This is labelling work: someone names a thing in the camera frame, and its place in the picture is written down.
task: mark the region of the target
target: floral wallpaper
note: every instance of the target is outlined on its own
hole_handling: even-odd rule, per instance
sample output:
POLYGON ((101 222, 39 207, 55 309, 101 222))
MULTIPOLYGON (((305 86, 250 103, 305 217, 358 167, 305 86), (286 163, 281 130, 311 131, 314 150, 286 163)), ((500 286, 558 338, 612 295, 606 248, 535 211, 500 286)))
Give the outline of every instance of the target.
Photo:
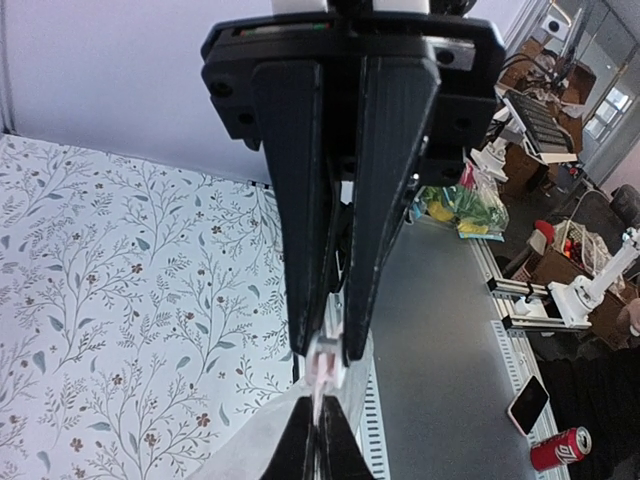
POLYGON ((183 478, 291 383, 271 191, 0 140, 0 479, 183 478))

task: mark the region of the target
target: red object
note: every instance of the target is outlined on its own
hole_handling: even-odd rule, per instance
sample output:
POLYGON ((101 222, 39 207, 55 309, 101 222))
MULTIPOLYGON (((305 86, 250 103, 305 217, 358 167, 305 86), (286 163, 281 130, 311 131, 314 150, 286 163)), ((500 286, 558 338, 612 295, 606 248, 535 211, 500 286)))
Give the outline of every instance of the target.
POLYGON ((564 250, 563 253, 565 257, 571 258, 571 249, 573 248, 573 242, 568 238, 564 241, 564 250))
POLYGON ((475 180, 473 178, 473 167, 471 163, 467 163, 464 172, 460 177, 459 185, 463 186, 467 190, 473 190, 473 186, 475 185, 475 180))
POLYGON ((539 472, 576 463, 591 452, 591 435, 586 428, 572 428, 531 448, 531 464, 539 472))
POLYGON ((556 235, 556 230, 553 228, 553 225, 542 220, 536 220, 536 223, 534 223, 533 226, 536 230, 540 230, 540 232, 542 232, 546 237, 547 245, 551 245, 553 243, 553 237, 556 235))

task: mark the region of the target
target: gray table surface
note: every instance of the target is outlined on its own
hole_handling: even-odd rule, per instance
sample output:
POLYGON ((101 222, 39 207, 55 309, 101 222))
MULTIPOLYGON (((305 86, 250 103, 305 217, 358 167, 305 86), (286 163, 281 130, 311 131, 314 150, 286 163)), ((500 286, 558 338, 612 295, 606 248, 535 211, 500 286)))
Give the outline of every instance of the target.
POLYGON ((372 320, 394 480, 535 479, 484 282, 453 231, 403 227, 372 320))

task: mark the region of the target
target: metal workbench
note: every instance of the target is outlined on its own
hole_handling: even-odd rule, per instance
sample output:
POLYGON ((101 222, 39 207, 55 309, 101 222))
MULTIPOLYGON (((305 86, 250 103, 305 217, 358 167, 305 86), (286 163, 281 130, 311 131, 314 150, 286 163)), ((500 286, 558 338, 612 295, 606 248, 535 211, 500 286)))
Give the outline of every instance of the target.
POLYGON ((491 275, 499 272, 484 242, 430 221, 402 229, 372 323, 389 478, 569 478, 565 467, 538 474, 530 465, 530 444, 557 432, 550 407, 529 439, 506 415, 539 372, 526 336, 492 324, 512 303, 488 294, 491 275))

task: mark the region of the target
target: coca-cola can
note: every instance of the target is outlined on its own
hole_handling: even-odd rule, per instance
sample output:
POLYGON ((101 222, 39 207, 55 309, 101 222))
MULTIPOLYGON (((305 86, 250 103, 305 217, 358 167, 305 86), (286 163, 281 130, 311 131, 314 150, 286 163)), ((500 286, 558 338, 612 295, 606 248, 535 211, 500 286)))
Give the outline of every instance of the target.
POLYGON ((531 447, 531 463, 539 472, 569 465, 589 455, 591 446, 586 428, 571 428, 531 447))

